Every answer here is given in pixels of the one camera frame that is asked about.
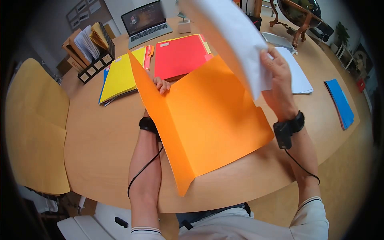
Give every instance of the laptop keyboard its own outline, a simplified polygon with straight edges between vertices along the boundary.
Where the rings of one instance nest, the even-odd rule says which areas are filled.
[[[154,32],[156,32],[156,31],[159,31],[159,30],[164,29],[164,28],[167,28],[167,27],[168,27],[168,25],[164,23],[164,24],[162,24],[162,25],[159,25],[159,26],[153,27],[153,28],[151,28],[151,29],[142,31],[142,32],[139,33],[139,34],[134,35],[134,36],[131,38],[131,42],[133,42],[134,40],[137,40],[137,39],[139,39],[139,38],[141,38],[141,37],[143,37],[143,36],[145,36],[145,35],[148,35],[148,34],[150,34],[150,33],[154,33]]]

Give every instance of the globe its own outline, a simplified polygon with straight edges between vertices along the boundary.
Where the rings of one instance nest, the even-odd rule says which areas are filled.
[[[290,0],[290,1],[302,6],[303,8],[313,13],[315,16],[321,18],[320,7],[316,0]],[[279,8],[283,13],[283,15],[288,20],[290,20],[291,23],[299,27],[304,24],[306,14],[300,11],[300,9],[292,7],[287,3],[284,3],[284,1],[282,0],[277,0],[277,4],[279,5]],[[319,23],[320,22],[318,20],[312,18],[310,21],[309,28],[314,28],[317,25],[319,25]]]

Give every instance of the hand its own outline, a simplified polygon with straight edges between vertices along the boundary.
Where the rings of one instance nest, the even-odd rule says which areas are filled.
[[[148,70],[146,70],[146,72],[148,73],[148,76],[152,79],[153,83],[156,85],[156,88],[158,89],[160,94],[163,94],[170,89],[169,82],[162,80],[160,77],[154,78]]]
[[[291,72],[287,62],[275,48],[269,48],[268,52],[262,50],[260,60],[263,66],[272,72],[272,90],[262,91],[266,103],[275,112],[279,122],[294,119],[298,108],[293,100]]]

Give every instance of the black cable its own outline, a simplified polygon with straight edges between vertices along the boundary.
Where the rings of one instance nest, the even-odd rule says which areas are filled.
[[[160,152],[161,152],[161,150],[163,150],[163,148],[164,148],[164,146],[162,146],[161,147],[161,149],[160,149],[160,151],[156,154],[156,156],[154,156],[133,178],[132,178],[132,181],[131,181],[131,183],[129,184],[129,186],[128,186],[128,190],[127,190],[127,193],[128,193],[128,198],[129,198],[129,189],[131,188],[131,185],[132,185],[132,183],[133,183],[133,181],[135,181],[135,179],[137,178],[137,176],[146,168],[146,167],[148,167],[148,165],[149,164],[151,164],[151,162],[153,162],[153,160],[155,160],[158,156],[159,156],[159,154],[160,154]]]
[[[291,158],[292,158],[292,160],[294,160],[295,161],[295,163],[297,164],[297,165],[299,165],[299,167],[301,167],[306,173],[308,173],[310,176],[312,176],[312,177],[314,177],[314,178],[316,178],[318,181],[319,181],[319,185],[320,185],[320,179],[316,176],[316,175],[313,175],[312,173],[310,173],[310,172],[308,172],[307,170],[305,170],[305,168],[303,168],[289,153],[288,153],[288,151],[286,150],[286,149],[284,149],[285,150],[285,152],[288,154],[288,156],[290,156]]]

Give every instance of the laptop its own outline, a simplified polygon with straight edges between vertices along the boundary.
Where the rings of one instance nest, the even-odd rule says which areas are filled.
[[[155,1],[121,15],[129,35],[128,48],[173,32],[168,25],[161,2]]]

